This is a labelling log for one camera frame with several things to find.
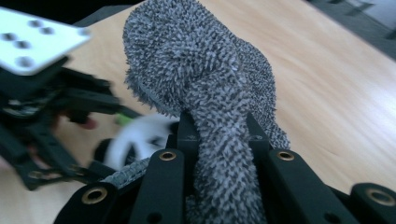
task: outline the white mounting plate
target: white mounting plate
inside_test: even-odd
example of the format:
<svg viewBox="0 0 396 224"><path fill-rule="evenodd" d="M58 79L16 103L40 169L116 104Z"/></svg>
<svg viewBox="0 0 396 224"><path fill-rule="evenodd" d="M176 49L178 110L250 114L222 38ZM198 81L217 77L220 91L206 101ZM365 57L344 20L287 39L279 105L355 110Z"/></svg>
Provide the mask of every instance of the white mounting plate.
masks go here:
<svg viewBox="0 0 396 224"><path fill-rule="evenodd" d="M35 75L91 38L87 28L0 7L0 67Z"/></svg>

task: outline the black metal bracket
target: black metal bracket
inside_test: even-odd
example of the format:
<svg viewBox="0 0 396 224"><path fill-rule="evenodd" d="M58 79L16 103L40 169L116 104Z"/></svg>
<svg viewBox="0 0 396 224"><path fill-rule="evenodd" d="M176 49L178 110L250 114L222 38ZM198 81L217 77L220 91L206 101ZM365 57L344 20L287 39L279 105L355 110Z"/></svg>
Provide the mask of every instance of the black metal bracket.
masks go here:
<svg viewBox="0 0 396 224"><path fill-rule="evenodd" d="M396 223L392 190L370 183L356 185L350 195L332 189L297 153L273 149L251 115L247 126L268 223ZM169 136L166 149L152 155L145 176L115 191L108 183L85 186L55 223L185 223L185 199L193 194L198 146L193 119L183 113L177 134ZM98 193L98 186L117 193ZM84 194L98 200L84 204Z"/></svg>
<svg viewBox="0 0 396 224"><path fill-rule="evenodd" d="M108 81L64 68L67 60L63 58L30 77L15 76L0 68L0 155L28 189L70 179L91 183L109 174L78 164L53 136L50 124L54 116L66 112L76 123L85 123L91 112L138 116L120 104ZM48 167L36 164L31 147Z"/></svg>

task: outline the screw hole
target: screw hole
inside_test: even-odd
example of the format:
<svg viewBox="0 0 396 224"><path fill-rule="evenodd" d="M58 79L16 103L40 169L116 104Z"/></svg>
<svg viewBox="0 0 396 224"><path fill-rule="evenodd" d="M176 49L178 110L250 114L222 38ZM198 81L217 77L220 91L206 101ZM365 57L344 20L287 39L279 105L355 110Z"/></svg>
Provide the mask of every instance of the screw hole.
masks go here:
<svg viewBox="0 0 396 224"><path fill-rule="evenodd" d="M367 189L366 194L371 200L375 201L376 203L385 206L396 205L395 199L380 189Z"/></svg>
<svg viewBox="0 0 396 224"><path fill-rule="evenodd" d="M95 204L101 202L107 196L107 190L103 187L96 187L87 190L82 195L82 202L85 204Z"/></svg>
<svg viewBox="0 0 396 224"><path fill-rule="evenodd" d="M53 35L55 31L51 27L40 28L40 32L43 35Z"/></svg>
<svg viewBox="0 0 396 224"><path fill-rule="evenodd" d="M6 41L13 41L13 40L17 39L17 36L12 33L5 33L5 34L2 34L2 38Z"/></svg>
<svg viewBox="0 0 396 224"><path fill-rule="evenodd" d="M280 151L276 154L282 161L292 161L294 160L294 155L286 152L286 151Z"/></svg>
<svg viewBox="0 0 396 224"><path fill-rule="evenodd" d="M341 219L331 212L325 213L324 219L329 223L341 223Z"/></svg>
<svg viewBox="0 0 396 224"><path fill-rule="evenodd" d="M161 213L150 213L148 214L147 221L148 223L159 223L163 219Z"/></svg>
<svg viewBox="0 0 396 224"><path fill-rule="evenodd" d="M160 155L160 159L163 161L171 161L176 157L174 152L165 151Z"/></svg>
<svg viewBox="0 0 396 224"><path fill-rule="evenodd" d="M90 35L90 30L89 29L87 29L87 28L81 28L81 29L78 29L78 34L79 35Z"/></svg>
<svg viewBox="0 0 396 224"><path fill-rule="evenodd" d="M17 58L17 65L20 67L31 67L33 66L33 60L29 57Z"/></svg>
<svg viewBox="0 0 396 224"><path fill-rule="evenodd" d="M39 20L28 21L28 24L32 27L40 27L43 25L43 23Z"/></svg>
<svg viewBox="0 0 396 224"><path fill-rule="evenodd" d="M15 47L17 47L18 49L29 49L30 44L27 41L19 40L15 42Z"/></svg>

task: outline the fuzzy textured fabric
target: fuzzy textured fabric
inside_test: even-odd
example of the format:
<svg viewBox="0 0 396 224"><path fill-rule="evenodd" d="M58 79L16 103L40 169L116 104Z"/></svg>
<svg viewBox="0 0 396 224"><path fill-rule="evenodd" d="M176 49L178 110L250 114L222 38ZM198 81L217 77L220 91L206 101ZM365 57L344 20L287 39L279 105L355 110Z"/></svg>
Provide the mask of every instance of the fuzzy textured fabric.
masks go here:
<svg viewBox="0 0 396 224"><path fill-rule="evenodd" d="M146 173L146 169L149 166L149 158L145 158L141 161L134 161L131 164L124 166L122 169L109 175L101 182L107 182L114 185L117 189L122 189L128 184L136 181L137 178L143 176Z"/></svg>
<svg viewBox="0 0 396 224"><path fill-rule="evenodd" d="M275 148L289 149L275 120L271 66L195 0L148 0L123 34L126 83L160 113L191 113L200 134L190 223L265 223L248 112Z"/></svg>

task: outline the wooden table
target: wooden table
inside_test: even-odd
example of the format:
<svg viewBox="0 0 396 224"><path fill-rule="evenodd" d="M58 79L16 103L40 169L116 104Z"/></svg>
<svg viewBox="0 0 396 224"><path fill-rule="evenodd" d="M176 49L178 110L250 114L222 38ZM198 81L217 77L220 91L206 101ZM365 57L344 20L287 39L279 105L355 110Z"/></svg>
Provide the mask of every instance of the wooden table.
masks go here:
<svg viewBox="0 0 396 224"><path fill-rule="evenodd" d="M302 0L201 0L273 66L279 125L291 147L328 185L349 192L374 182L396 190L396 63ZM151 113L123 84L128 66L121 34L131 9L91 27L93 40L67 66L113 82L123 102ZM100 139L119 127L93 115L86 131L63 120L57 136L84 165ZM9 169L0 174L0 223L51 223L77 182L25 190Z"/></svg>

